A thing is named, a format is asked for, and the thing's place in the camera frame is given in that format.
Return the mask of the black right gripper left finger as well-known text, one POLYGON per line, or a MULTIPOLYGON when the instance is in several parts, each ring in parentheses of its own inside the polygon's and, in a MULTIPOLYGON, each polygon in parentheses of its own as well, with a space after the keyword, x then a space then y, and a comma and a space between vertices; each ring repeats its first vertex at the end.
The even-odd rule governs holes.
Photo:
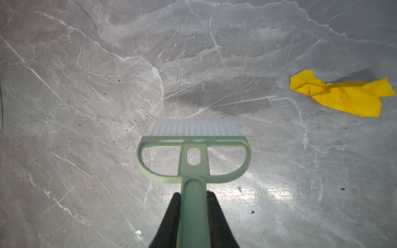
POLYGON ((181 194, 173 194, 158 231, 150 248, 176 248, 179 219, 181 213, 181 194))

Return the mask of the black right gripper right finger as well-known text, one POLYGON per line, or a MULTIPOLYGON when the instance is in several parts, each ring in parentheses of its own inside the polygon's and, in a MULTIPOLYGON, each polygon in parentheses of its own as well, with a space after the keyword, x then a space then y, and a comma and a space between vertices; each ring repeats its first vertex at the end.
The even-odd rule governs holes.
POLYGON ((207 210, 212 248, 240 248, 234 238, 222 208, 212 191, 207 191, 207 210))

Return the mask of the green hand brush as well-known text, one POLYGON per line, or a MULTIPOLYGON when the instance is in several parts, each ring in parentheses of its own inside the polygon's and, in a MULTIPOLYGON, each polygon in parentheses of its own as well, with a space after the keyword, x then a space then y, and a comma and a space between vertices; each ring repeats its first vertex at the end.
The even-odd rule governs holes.
POLYGON ((181 185, 181 213, 177 248, 211 248, 207 210, 207 185, 224 184, 241 177, 248 169, 252 151, 231 119, 158 119, 141 138, 136 158, 142 173, 150 180, 181 185), (180 156, 176 175, 162 175, 143 162, 143 150, 150 147, 178 147, 180 156), (208 158, 210 147, 242 147, 243 164, 225 175, 212 175, 208 158))

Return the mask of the yellow paper scrap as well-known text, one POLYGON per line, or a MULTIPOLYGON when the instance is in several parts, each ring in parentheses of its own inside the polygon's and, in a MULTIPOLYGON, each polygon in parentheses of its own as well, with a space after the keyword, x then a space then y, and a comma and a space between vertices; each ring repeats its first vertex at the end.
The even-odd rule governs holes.
POLYGON ((324 83, 310 70, 304 70, 290 79, 290 89, 310 96, 319 104, 361 117, 379 117, 381 98, 396 93, 384 78, 374 82, 324 83))

